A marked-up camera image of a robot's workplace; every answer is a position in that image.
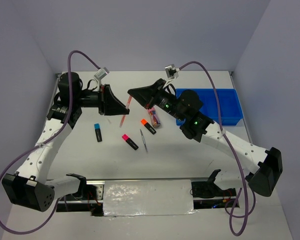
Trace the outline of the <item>thin grey pen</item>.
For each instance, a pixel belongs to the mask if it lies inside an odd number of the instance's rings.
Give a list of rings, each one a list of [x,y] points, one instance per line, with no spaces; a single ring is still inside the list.
[[[139,129],[139,131],[140,131],[140,135],[141,135],[141,139],[142,139],[142,143],[144,145],[145,151],[148,154],[149,151],[148,151],[148,147],[147,147],[145,136],[144,136],[143,131],[141,129]]]

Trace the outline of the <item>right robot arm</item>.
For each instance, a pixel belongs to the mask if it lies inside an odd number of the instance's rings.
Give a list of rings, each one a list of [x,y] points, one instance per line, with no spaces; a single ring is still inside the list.
[[[201,113],[203,102],[192,89],[184,90],[179,96],[166,91],[166,81],[131,88],[127,93],[142,107],[157,106],[175,119],[182,121],[179,127],[185,137],[211,146],[224,154],[238,159],[249,171],[245,176],[250,189],[263,197],[270,197],[283,172],[282,153],[271,147],[266,149],[254,145],[225,130],[216,121]]]

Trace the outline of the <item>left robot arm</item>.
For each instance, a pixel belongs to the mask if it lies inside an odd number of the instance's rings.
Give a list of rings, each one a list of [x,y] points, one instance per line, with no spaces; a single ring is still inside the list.
[[[113,94],[109,84],[83,88],[76,72],[63,73],[57,84],[58,93],[50,107],[35,150],[26,155],[14,174],[5,174],[2,186],[14,205],[45,212],[55,199],[72,195],[81,200],[87,196],[87,179],[68,173],[48,180],[50,167],[63,142],[79,120],[83,108],[97,108],[100,115],[127,115],[129,110]]]

